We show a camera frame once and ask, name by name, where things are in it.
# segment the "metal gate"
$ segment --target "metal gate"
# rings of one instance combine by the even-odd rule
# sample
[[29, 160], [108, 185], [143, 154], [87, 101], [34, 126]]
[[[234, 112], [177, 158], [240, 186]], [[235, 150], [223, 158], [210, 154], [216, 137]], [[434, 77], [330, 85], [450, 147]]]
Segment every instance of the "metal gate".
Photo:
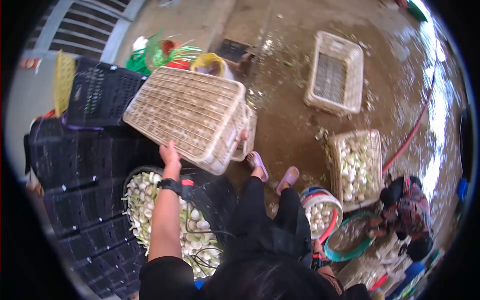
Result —
[[40, 20], [24, 56], [58, 50], [113, 63], [145, 0], [57, 0]]

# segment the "person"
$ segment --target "person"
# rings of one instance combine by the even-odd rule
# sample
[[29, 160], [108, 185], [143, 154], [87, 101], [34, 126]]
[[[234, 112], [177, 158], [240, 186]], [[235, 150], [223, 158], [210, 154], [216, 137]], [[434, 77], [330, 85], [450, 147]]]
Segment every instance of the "person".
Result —
[[430, 206], [422, 191], [420, 179], [414, 176], [399, 177], [380, 193], [384, 204], [381, 214], [370, 220], [373, 229], [370, 237], [380, 237], [394, 230], [399, 240], [410, 235], [407, 255], [418, 262], [432, 250], [433, 231]]
[[[178, 181], [181, 156], [172, 141], [160, 147], [160, 155], [165, 162], [163, 180]], [[192, 268], [181, 258], [178, 196], [169, 189], [159, 192], [148, 263], [139, 275], [139, 299], [370, 299], [365, 285], [343, 290], [319, 243], [312, 259], [305, 209], [292, 188], [300, 175], [297, 168], [291, 167], [277, 188], [279, 208], [272, 220], [264, 205], [268, 173], [258, 153], [250, 153], [247, 160], [252, 174], [227, 224], [234, 237], [227, 238], [221, 264], [200, 289]]]

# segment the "purple slipper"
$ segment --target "purple slipper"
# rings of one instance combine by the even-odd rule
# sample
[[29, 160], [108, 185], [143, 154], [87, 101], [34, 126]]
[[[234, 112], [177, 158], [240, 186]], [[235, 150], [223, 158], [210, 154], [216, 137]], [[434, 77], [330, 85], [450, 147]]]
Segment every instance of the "purple slipper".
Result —
[[[298, 176], [292, 175], [293, 170], [297, 171]], [[277, 195], [280, 196], [280, 194], [281, 194], [280, 187], [282, 186], [282, 184], [284, 182], [288, 182], [290, 184], [290, 187], [292, 187], [297, 182], [299, 177], [300, 177], [299, 170], [296, 167], [289, 167], [288, 170], [286, 171], [285, 175], [283, 176], [282, 180], [280, 181], [280, 183], [276, 186], [275, 191], [276, 191]]]
[[255, 168], [255, 167], [261, 167], [262, 170], [264, 171], [264, 176], [262, 177], [262, 182], [267, 182], [268, 181], [268, 172], [265, 169], [264, 162], [262, 161], [262, 158], [260, 157], [260, 154], [258, 152], [253, 151], [251, 153], [255, 153], [255, 156], [252, 159], [248, 159], [247, 156], [247, 161], [250, 167]]

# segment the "black wristwatch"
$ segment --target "black wristwatch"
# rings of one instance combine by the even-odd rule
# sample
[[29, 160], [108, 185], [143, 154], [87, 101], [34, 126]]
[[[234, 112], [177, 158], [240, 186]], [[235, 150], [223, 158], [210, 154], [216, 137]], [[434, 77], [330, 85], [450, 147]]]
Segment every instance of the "black wristwatch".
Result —
[[172, 178], [166, 178], [157, 182], [156, 187], [172, 190], [184, 200], [190, 200], [192, 198], [193, 181], [191, 179], [175, 181]]
[[319, 269], [321, 267], [325, 267], [325, 266], [328, 266], [328, 265], [331, 265], [331, 264], [332, 264], [332, 261], [330, 261], [326, 257], [322, 257], [319, 252], [315, 252], [313, 254], [312, 266], [311, 266], [313, 271], [316, 271], [317, 269]]
[[172, 178], [167, 178], [163, 179], [162, 181], [157, 182], [156, 187], [166, 189], [166, 190], [172, 190], [175, 193], [177, 193], [178, 196], [181, 197], [181, 183], [176, 182]]

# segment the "pile of vegetables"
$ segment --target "pile of vegetables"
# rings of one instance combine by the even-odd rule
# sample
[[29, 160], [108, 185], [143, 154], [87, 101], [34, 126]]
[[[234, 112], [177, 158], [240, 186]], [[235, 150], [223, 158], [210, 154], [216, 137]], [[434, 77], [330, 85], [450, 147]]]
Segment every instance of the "pile of vegetables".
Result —
[[332, 222], [332, 211], [336, 206], [328, 202], [320, 202], [305, 209], [305, 216], [310, 223], [312, 236], [320, 235]]
[[[123, 214], [129, 215], [133, 235], [138, 244], [150, 250], [150, 233], [152, 232], [152, 214], [159, 190], [156, 184], [162, 180], [160, 174], [142, 172], [134, 175], [127, 184], [127, 192], [122, 200], [127, 201], [128, 209]], [[179, 197], [180, 228], [179, 239], [183, 260], [192, 266], [195, 278], [213, 275], [220, 263], [221, 250], [216, 247], [217, 239], [210, 230], [210, 224], [201, 211], [192, 203]]]
[[373, 194], [373, 151], [368, 136], [352, 137], [340, 143], [343, 201], [362, 202]]

